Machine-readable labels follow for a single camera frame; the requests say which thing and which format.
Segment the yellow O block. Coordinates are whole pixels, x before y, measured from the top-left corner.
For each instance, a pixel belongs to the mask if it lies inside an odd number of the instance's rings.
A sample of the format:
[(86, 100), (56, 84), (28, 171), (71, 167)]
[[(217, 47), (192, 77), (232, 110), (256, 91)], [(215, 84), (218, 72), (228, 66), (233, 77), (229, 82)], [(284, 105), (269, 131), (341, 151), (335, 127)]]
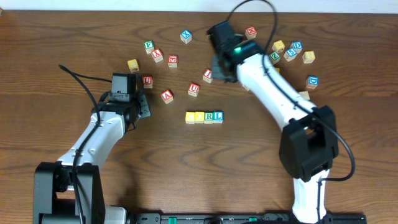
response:
[(195, 112), (195, 123), (203, 124), (204, 120), (205, 120), (205, 113), (203, 111), (196, 111)]

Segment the blue L block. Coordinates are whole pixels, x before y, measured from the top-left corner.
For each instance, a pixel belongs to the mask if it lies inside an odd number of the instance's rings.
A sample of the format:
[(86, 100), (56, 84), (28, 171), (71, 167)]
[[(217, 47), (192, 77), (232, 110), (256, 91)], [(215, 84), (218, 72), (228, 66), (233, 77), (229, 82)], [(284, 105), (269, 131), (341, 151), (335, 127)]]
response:
[(222, 123), (224, 120), (224, 113), (222, 111), (214, 111), (213, 112), (213, 122), (214, 123)]

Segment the green R block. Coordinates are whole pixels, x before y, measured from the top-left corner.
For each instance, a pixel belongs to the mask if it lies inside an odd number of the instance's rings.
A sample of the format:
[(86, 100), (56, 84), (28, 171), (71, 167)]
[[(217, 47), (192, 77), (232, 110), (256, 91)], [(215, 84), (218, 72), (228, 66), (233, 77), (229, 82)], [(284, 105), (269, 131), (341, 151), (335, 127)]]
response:
[(205, 112), (205, 124), (213, 124), (213, 112)]

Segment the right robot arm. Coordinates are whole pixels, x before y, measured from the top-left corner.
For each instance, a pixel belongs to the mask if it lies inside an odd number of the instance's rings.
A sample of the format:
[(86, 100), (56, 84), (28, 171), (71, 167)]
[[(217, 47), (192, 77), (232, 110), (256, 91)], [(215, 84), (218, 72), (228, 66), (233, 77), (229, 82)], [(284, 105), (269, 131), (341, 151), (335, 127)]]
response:
[(208, 38), (221, 70), (220, 79), (248, 88), (277, 122), (282, 131), (279, 159), (294, 179), (295, 218), (300, 223), (318, 223), (326, 215), (325, 188), (318, 186), (328, 176), (338, 155), (334, 112), (303, 99), (273, 66), (270, 56), (254, 40), (244, 40), (228, 21), (209, 28)]

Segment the yellow C block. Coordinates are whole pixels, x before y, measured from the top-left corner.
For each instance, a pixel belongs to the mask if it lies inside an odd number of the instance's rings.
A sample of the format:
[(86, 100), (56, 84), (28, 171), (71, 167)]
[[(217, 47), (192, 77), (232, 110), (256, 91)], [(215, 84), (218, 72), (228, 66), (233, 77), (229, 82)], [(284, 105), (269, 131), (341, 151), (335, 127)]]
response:
[(185, 113), (185, 122), (187, 124), (195, 124), (195, 112), (187, 111)]

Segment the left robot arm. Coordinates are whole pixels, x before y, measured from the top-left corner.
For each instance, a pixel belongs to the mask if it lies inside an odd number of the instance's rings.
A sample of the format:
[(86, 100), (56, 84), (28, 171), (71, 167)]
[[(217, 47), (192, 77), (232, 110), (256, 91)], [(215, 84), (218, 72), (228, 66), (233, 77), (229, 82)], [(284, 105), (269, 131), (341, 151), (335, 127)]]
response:
[(111, 90), (91, 111), (76, 143), (55, 162), (41, 162), (34, 174), (34, 223), (132, 223), (128, 209), (104, 202), (100, 169), (115, 144), (150, 116), (139, 75), (114, 73)]

